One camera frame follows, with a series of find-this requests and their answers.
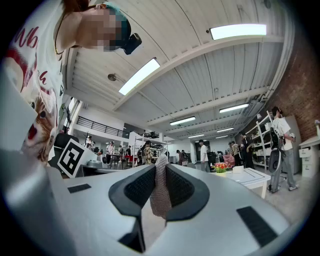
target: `gray pants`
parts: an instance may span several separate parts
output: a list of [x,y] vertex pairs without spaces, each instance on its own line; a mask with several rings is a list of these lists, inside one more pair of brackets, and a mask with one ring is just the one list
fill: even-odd
[[210,173],[208,161],[205,161],[204,163],[201,162],[201,171]]
[[296,186],[296,182],[294,180],[294,150],[289,149],[284,151],[284,153],[285,156],[281,154],[281,163],[279,169],[274,173],[274,177],[272,178],[271,190],[273,192],[276,191],[278,188],[281,168],[284,172],[286,172],[286,180],[288,182],[289,187]]

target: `ceiling light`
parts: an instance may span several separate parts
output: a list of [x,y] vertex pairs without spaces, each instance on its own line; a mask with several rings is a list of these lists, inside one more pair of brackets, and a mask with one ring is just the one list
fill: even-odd
[[159,63],[153,58],[142,68],[140,68],[119,90],[119,93],[126,95],[134,87],[137,86],[143,79],[149,76],[153,71],[160,67]]
[[241,104],[241,105],[237,105],[237,106],[231,106],[231,107],[227,107],[227,108],[222,108],[222,109],[220,109],[220,113],[228,112],[228,111],[231,111],[231,110],[243,109],[243,108],[246,108],[248,106],[249,106],[249,104],[246,103],[246,104]]
[[223,130],[217,130],[216,132],[217,133],[221,133],[221,132],[229,131],[229,130],[232,130],[232,129],[233,129],[233,127],[232,128],[228,128],[228,129],[223,129]]
[[263,24],[235,24],[227,26],[219,26],[210,28],[211,37],[213,40],[222,38],[230,38],[237,36],[252,36],[267,34],[267,25]]
[[178,121],[171,122],[170,125],[175,126],[175,125],[182,124],[182,123],[185,123],[185,122],[189,122],[189,121],[192,121],[192,120],[196,120],[196,118],[194,116],[188,117],[188,118],[185,118],[185,119],[181,119],[181,120],[178,120]]
[[220,138],[224,138],[224,137],[228,137],[228,135],[221,136],[221,137],[216,137],[216,139],[220,139]]
[[201,137],[201,136],[205,136],[205,135],[204,135],[204,134],[194,135],[194,136],[190,136],[190,137],[188,137],[188,138],[190,139],[190,138],[196,138],[196,137]]

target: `necklace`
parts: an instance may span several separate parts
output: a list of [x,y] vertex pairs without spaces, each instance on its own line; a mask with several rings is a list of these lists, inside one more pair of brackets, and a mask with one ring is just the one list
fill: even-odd
[[57,55],[61,55],[61,54],[64,53],[64,50],[62,52],[58,53],[58,49],[57,49],[57,37],[58,37],[58,33],[59,33],[59,30],[60,30],[60,27],[61,27],[61,24],[62,24],[62,21],[64,20],[64,18],[65,18],[65,15],[62,16],[62,19],[60,21],[58,30],[57,30],[56,35],[55,35],[55,40],[54,40],[54,49],[55,49],[55,54],[57,54]]

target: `brick wall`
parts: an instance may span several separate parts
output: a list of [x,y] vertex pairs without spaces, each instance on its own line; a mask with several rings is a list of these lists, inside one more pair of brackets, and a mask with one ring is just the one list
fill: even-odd
[[[277,106],[283,116],[295,116],[303,142],[317,135],[315,120],[320,120],[320,65],[304,31],[296,27],[295,33],[287,68],[260,114],[264,118],[267,110]],[[256,121],[255,118],[244,131],[253,128]]]

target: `brown textured object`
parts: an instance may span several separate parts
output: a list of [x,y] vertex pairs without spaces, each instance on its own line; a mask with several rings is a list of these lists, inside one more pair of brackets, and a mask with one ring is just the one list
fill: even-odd
[[[279,107],[284,117],[294,116],[304,142],[317,135],[315,120],[320,120],[320,63],[307,36],[296,24],[293,50],[279,85],[259,112],[264,118],[267,111]],[[244,129],[249,131],[256,119]]]
[[150,196],[150,205],[154,215],[166,218],[172,208],[169,192],[166,186],[166,165],[168,157],[162,154],[155,163],[155,188]]

